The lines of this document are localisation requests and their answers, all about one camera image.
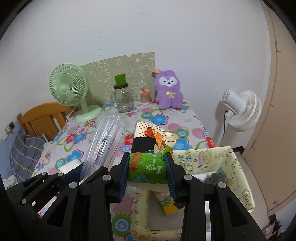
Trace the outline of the clear pack of straws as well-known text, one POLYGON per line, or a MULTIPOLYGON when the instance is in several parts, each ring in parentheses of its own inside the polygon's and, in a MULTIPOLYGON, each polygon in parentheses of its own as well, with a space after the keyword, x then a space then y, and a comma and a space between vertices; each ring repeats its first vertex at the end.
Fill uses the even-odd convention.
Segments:
POLYGON ((103 114, 87 152, 80 174, 85 181, 101 167, 111 169, 116 153, 123 141, 128 122, 122 114, 103 114))

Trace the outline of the white tissue pack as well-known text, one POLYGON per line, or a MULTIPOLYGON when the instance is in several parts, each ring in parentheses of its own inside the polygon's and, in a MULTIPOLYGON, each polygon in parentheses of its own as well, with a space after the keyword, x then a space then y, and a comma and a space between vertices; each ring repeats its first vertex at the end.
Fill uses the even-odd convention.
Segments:
POLYGON ((59 171, 61 173, 67 174, 69 173, 71 170, 77 168, 78 166, 80 166, 82 163, 78 160, 73 160, 70 161, 69 163, 64 164, 63 166, 59 167, 59 171))

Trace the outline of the green orange tissue pack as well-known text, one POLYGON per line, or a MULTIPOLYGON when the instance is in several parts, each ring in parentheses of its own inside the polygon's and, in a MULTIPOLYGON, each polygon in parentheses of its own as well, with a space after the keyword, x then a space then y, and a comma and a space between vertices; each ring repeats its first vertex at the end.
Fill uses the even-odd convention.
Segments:
POLYGON ((173 152, 178 137, 159 126, 138 121, 130 151, 127 180, 140 184, 167 184, 164 156, 173 152))

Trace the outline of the blue bed sheet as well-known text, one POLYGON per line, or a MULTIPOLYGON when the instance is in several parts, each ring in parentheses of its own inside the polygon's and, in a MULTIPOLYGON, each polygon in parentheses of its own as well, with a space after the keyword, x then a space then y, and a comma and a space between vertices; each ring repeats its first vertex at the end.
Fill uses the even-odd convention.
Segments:
POLYGON ((6 190, 18 183, 12 169, 10 155, 11 141, 8 137, 5 141, 1 140, 1 179, 6 190))

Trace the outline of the grey glove in box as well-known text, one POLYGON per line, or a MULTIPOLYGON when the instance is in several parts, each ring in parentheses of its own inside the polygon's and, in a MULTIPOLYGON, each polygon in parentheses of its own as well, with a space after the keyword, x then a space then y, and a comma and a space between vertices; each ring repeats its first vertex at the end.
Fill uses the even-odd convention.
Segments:
POLYGON ((212 173, 211 176, 205 180, 206 184, 211 185, 217 185, 219 182, 227 182, 227 176, 224 173, 212 173))

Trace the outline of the grey plaid pillow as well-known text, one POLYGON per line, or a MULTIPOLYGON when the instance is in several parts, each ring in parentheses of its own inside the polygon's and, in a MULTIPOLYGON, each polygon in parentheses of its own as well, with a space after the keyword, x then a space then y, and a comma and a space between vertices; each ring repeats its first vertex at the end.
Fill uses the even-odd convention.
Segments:
POLYGON ((11 171, 18 183, 31 178, 46 142, 43 136, 28 135, 22 128, 18 131, 9 156, 11 171))

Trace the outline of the yellow cartoon storage box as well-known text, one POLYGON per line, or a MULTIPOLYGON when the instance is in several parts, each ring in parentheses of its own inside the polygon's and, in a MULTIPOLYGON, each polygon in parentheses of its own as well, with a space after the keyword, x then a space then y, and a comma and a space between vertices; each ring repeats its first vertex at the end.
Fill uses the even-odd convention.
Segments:
MULTIPOLYGON (((254 200, 240 163, 230 147, 211 149, 189 149, 175 151, 175 164, 184 168, 185 173, 194 176, 202 183, 212 173, 224 173, 227 176, 226 186, 239 199, 251 214, 254 210, 254 200)), ((148 212, 150 190, 138 190, 135 193, 131 221, 131 234, 134 240, 181 240, 180 229, 150 230, 148 227, 148 212)), ((206 219, 210 218, 209 203, 205 203, 206 219)))

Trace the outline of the beige wooden door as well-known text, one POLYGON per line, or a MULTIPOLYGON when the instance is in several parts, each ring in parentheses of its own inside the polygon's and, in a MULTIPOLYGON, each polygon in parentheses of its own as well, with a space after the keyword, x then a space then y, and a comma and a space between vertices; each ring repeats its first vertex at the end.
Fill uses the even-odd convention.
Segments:
POLYGON ((295 41, 262 4, 270 41, 270 75, 261 116, 243 152, 268 215, 295 199, 295 41))

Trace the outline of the glass mason jar mug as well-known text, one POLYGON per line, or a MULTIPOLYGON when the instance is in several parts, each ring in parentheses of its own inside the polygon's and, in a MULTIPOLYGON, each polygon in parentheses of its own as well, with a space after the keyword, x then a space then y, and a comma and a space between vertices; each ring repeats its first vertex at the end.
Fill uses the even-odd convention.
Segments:
POLYGON ((119 113, 128 113, 132 110, 132 96, 128 84, 114 85, 111 101, 119 113))

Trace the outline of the white standing fan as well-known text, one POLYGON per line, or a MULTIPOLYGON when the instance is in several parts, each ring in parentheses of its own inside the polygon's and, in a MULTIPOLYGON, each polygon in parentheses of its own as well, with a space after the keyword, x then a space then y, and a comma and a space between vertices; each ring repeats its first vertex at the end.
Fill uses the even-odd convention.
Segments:
POLYGON ((252 90, 236 93, 227 89, 221 96, 221 102, 226 107, 223 114, 222 130, 219 132, 216 145, 220 145, 227 127, 237 133, 243 133, 253 128, 261 115, 262 104, 252 90))

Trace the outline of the green desk fan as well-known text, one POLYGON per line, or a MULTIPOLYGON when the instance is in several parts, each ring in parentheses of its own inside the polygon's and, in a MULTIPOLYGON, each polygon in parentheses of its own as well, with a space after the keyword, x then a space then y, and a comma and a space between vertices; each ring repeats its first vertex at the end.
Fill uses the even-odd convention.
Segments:
POLYGON ((77 122, 90 121, 102 113, 102 107, 86 103, 88 82, 81 67, 68 63, 57 66, 50 75, 49 90, 64 106, 80 105, 81 110, 76 113, 77 122))

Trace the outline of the green cup on jar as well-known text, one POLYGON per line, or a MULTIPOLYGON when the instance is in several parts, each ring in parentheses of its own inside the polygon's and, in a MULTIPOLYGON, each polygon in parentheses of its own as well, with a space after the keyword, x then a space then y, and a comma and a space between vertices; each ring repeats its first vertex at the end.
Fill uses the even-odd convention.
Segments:
POLYGON ((126 77, 124 74, 116 75, 114 78, 117 86, 123 86, 126 84, 126 77))

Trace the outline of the purple bunny plush toy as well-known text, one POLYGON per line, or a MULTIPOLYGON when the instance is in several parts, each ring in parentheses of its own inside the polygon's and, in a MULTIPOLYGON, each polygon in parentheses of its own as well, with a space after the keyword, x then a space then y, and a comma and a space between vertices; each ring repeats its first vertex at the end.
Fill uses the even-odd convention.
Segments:
POLYGON ((160 109, 182 107, 183 94, 180 91, 180 81, 173 70, 159 70, 152 68, 154 73, 154 88, 156 91, 156 101, 160 109))

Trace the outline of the wall power socket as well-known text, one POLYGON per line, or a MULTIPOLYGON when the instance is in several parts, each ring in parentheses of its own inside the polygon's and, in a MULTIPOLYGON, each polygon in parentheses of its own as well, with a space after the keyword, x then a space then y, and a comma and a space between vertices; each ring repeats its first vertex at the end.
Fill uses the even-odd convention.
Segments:
POLYGON ((9 135, 15 128, 15 124, 12 121, 11 123, 8 124, 8 126, 5 128, 6 134, 9 135))

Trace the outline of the green cartoon wall panel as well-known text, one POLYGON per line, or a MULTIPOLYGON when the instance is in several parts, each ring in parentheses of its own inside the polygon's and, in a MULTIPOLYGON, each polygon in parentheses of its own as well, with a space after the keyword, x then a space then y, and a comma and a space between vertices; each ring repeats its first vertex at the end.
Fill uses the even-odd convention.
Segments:
POLYGON ((88 81, 86 102, 88 105, 110 104, 111 94, 117 82, 125 81, 133 101, 140 100, 140 92, 147 90, 156 97, 152 68, 155 53, 137 53, 99 60, 81 66, 88 81))

